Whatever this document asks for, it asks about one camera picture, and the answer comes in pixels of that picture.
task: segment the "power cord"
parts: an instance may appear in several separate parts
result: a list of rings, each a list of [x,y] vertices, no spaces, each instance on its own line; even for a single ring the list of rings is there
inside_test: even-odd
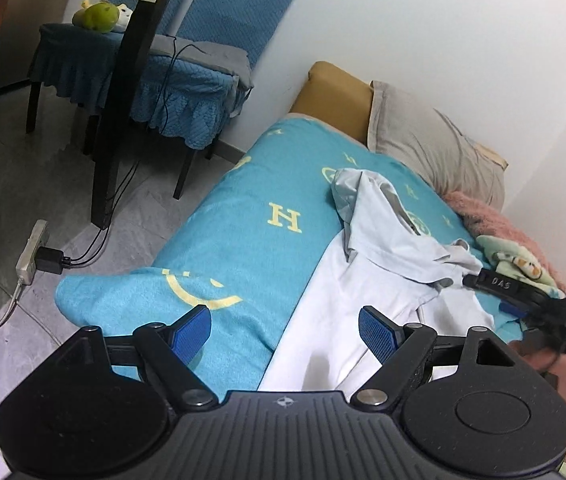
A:
[[[207,52],[200,49],[194,43],[186,44],[184,47],[182,47],[177,52],[176,51],[176,36],[170,36],[169,34],[167,34],[167,36],[169,38],[172,38],[173,45],[174,45],[174,54],[172,55],[172,59],[170,60],[170,65],[168,66],[167,70],[165,71],[165,76],[163,77],[162,83],[160,84],[160,89],[159,89],[158,94],[156,95],[156,100],[154,101],[154,108],[153,108],[152,114],[151,114],[151,117],[154,117],[154,114],[156,113],[156,108],[157,108],[158,103],[159,103],[159,99],[162,97],[163,108],[165,110],[165,120],[163,121],[163,125],[162,125],[162,128],[160,129],[159,135],[163,134],[163,132],[165,131],[165,128],[167,127],[168,122],[169,122],[170,111],[169,111],[169,108],[167,106],[166,89],[167,89],[167,85],[168,85],[170,76],[172,75],[172,69],[174,67],[174,64],[176,63],[176,60],[178,59],[178,56],[180,56],[183,53],[183,51],[186,48],[189,48],[189,47],[193,47],[193,48],[197,49],[198,51],[202,52],[203,54],[207,54]],[[149,129],[149,121],[145,125],[143,133],[146,134],[148,129]],[[125,190],[127,190],[127,187],[130,185],[131,181],[134,179],[134,176],[136,175],[136,170],[138,170],[138,167],[139,167],[141,161],[143,160],[143,157],[145,156],[146,152],[148,151],[148,147],[149,147],[149,143],[148,143],[147,137],[145,137],[145,141],[144,141],[143,149],[141,150],[141,154],[138,156],[135,163],[133,165],[131,165],[130,169],[127,171],[127,173],[123,177],[121,183],[118,185],[118,187],[116,188],[116,190],[114,192],[114,196],[111,196],[111,197],[108,198],[108,200],[114,200],[114,205],[112,206],[112,213],[111,213],[112,218],[114,216],[114,211],[116,210],[116,206],[118,205],[118,202],[121,200],[121,197],[124,195]],[[106,240],[107,240],[108,235],[109,235],[110,226],[111,226],[111,221],[105,229],[103,229],[103,228],[99,229],[98,233],[96,233],[96,236],[92,240],[92,243],[90,244],[90,246],[78,258],[69,258],[68,256],[63,256],[62,260],[61,260],[61,265],[63,267],[85,267],[85,266],[89,265],[90,263],[92,263],[92,261],[95,260],[96,257],[98,257],[100,252],[103,250],[103,247],[105,246]],[[96,249],[96,251],[92,254],[92,256],[90,256],[87,260],[82,261],[89,254],[90,250],[92,249],[92,247],[94,246],[94,244],[96,243],[96,241],[100,237],[100,234],[103,231],[105,231],[105,236],[103,237],[102,242],[99,245],[98,249]]]
[[[45,324],[38,319],[34,314],[32,314],[29,310],[27,310],[25,307],[23,307],[20,302],[18,301],[18,296],[20,295],[20,292],[23,288],[23,279],[19,278],[18,279],[18,283],[16,284],[16,288],[14,289],[14,292],[12,294],[10,294],[8,292],[8,290],[3,287],[0,284],[0,290],[2,290],[7,296],[9,296],[10,299],[10,304],[7,307],[7,310],[5,311],[5,313],[3,314],[3,316],[0,318],[0,327],[3,326],[5,323],[8,322],[8,320],[10,319],[10,317],[12,316],[12,314],[14,313],[14,310],[16,309],[16,307],[18,306],[19,309],[21,309],[27,316],[29,316],[29,318],[34,321],[39,327],[41,327],[42,330],[44,330],[45,333],[47,333],[48,336],[50,336],[50,339],[56,343],[58,346],[61,345],[61,341],[60,339],[58,339],[50,329],[48,329],[47,326],[45,326]]]

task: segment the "chair leg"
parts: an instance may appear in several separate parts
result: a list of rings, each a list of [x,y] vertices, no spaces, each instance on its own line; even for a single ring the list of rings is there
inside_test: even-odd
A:
[[[96,141],[96,132],[98,131],[98,119],[98,115],[90,115],[87,119],[85,141],[83,142],[84,155],[91,155],[94,151],[94,142]]]
[[[205,158],[207,160],[212,160],[212,157],[214,156],[214,152],[216,150],[216,144],[218,142],[218,137],[220,137],[220,134],[215,136],[214,139],[212,140],[212,143],[207,147],[207,152],[205,153]]]
[[[29,88],[28,120],[25,125],[25,132],[30,134],[36,129],[36,112],[38,111],[38,98],[41,95],[41,83],[32,81]]]
[[[176,200],[178,200],[183,193],[185,179],[188,177],[189,168],[192,165],[195,154],[196,150],[193,148],[188,148],[188,152],[185,154],[185,160],[183,161],[183,166],[180,169],[180,175],[178,176],[178,182],[176,183],[176,189],[174,190],[174,198]]]

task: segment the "white garment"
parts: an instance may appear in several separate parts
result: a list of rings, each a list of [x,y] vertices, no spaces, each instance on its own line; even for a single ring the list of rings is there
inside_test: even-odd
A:
[[[398,325],[420,321],[442,335],[494,327],[463,275],[480,271],[465,242],[416,234],[394,186],[367,170],[339,170],[332,184],[345,228],[330,242],[292,315],[260,391],[342,390],[380,368],[358,335],[371,305]]]

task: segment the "green plush toy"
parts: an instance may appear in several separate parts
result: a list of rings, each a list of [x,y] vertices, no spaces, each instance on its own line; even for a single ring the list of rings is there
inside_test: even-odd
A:
[[[77,27],[94,30],[105,34],[111,32],[118,22],[118,7],[107,0],[90,5],[89,0],[84,0],[82,9],[78,10],[72,17],[72,23]]]

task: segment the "ribbed black surface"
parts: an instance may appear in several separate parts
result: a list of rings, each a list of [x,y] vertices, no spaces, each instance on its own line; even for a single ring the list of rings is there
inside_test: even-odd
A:
[[[13,480],[31,477],[15,474]],[[234,392],[186,415],[146,462],[111,480],[459,480],[417,454],[385,415],[350,408],[339,392]],[[557,474],[545,480],[559,479]]]

